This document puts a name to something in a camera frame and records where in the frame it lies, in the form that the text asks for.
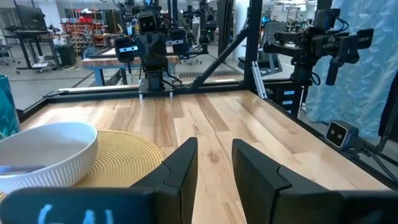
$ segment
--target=monitor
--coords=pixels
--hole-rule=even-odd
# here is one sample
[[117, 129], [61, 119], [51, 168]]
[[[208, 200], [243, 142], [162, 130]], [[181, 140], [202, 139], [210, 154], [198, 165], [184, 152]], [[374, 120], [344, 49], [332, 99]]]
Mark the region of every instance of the monitor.
[[47, 30], [42, 10], [37, 7], [17, 5], [22, 30]]

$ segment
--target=ribbed white bowl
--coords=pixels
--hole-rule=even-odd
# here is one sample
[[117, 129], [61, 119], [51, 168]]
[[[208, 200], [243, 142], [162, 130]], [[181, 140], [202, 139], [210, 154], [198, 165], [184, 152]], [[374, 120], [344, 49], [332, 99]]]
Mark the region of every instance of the ribbed white bowl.
[[57, 123], [0, 141], [0, 166], [45, 165], [27, 174], [0, 175], [0, 192], [26, 187], [69, 187], [93, 165], [98, 132], [85, 123]]

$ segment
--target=wooden table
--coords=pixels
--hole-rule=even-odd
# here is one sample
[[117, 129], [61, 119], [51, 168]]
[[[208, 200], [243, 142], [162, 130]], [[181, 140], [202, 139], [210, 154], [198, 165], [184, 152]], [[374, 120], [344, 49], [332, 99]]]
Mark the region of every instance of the wooden table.
[[[167, 47], [167, 52], [173, 52], [173, 47]], [[126, 69], [126, 64], [119, 62], [118, 58], [112, 57], [116, 55], [115, 49], [111, 48], [100, 55], [110, 55], [109, 58], [87, 58], [81, 61], [83, 68], [94, 70], [95, 82], [97, 86], [104, 85], [103, 69], [109, 68], [121, 68]], [[179, 63], [179, 57], [176, 55], [167, 56], [169, 61], [169, 70]], [[136, 57], [133, 62], [130, 63], [131, 67], [140, 67], [141, 59]]]
[[142, 104], [137, 99], [53, 104], [22, 127], [60, 121], [135, 133], [166, 155], [197, 137], [193, 223], [245, 223], [231, 163], [234, 138], [330, 190], [388, 189], [250, 91], [148, 98]]

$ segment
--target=woven placemat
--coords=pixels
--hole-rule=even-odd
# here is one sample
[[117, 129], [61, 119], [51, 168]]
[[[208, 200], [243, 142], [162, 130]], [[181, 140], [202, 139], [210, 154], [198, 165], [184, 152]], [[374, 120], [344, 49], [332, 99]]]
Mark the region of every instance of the woven placemat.
[[[122, 131], [99, 131], [97, 157], [74, 187], [130, 187], [165, 159], [154, 143]], [[5, 195], [0, 193], [0, 200]]]

